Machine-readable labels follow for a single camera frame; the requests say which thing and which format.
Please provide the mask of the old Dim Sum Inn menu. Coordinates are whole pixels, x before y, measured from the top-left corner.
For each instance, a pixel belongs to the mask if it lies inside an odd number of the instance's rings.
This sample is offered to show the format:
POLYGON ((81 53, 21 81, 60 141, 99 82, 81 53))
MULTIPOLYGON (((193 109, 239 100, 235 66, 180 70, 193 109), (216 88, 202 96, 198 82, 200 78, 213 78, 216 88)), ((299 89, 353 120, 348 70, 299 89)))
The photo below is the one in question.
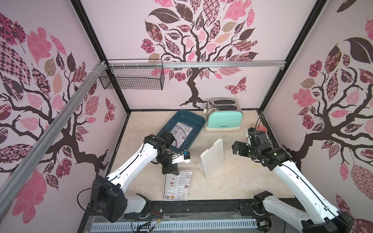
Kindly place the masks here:
POLYGON ((192 171, 180 171, 179 175, 165 176, 163 197, 164 201, 188 201, 192 171))

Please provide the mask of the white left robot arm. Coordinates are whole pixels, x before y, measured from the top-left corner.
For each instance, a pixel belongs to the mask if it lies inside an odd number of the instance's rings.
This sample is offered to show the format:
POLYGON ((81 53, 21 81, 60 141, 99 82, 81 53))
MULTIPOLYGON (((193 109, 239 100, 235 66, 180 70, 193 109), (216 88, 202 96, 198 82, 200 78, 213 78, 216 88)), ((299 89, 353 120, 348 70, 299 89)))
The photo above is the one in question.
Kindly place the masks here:
POLYGON ((125 197, 125 192, 137 175, 154 159, 162 165, 163 174, 178 175, 178 165, 173 163, 167 152, 176 139, 173 134, 164 132, 161 136, 145 137, 139 150, 119 169, 106 177, 98 176, 92 184, 90 207, 111 223, 125 214, 138 214, 147 217, 151 201, 138 193, 135 197, 125 197))

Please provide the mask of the new Dim Sum Inn menu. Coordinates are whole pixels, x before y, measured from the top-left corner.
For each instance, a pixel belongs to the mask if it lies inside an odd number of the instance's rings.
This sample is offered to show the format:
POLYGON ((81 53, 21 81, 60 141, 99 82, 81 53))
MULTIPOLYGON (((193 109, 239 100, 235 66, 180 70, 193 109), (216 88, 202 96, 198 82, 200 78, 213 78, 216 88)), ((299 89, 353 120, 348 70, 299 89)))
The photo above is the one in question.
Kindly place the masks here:
POLYGON ((177 122, 170 130, 170 133, 172 133, 175 138, 172 146, 184 150, 186 148, 186 139, 192 130, 193 128, 191 126, 177 122))

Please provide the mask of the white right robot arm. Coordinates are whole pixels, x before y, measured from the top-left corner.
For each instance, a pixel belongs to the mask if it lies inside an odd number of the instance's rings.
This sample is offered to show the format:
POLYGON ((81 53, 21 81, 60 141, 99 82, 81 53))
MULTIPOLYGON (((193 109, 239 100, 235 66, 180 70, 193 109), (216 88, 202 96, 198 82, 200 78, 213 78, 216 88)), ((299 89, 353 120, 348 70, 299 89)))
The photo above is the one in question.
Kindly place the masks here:
POLYGON ((251 158, 272 171, 304 208, 301 211, 271 192, 263 191, 254 196, 253 211, 257 215, 274 214, 301 233, 349 233, 353 230, 354 218, 327 201, 282 148, 271 147, 265 132, 248 129, 246 141, 234 142, 232 152, 251 158))

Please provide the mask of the clear acrylic menu holder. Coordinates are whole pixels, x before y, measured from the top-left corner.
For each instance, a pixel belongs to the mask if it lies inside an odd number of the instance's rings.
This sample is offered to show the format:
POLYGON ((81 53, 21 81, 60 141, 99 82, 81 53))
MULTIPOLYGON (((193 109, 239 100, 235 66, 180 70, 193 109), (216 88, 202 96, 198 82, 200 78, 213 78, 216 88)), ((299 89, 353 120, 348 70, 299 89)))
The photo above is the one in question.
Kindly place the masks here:
POLYGON ((203 172, 206 178, 209 178, 224 163, 223 140, 219 138, 211 148, 206 149, 200 155, 200 162, 197 167, 203 172))

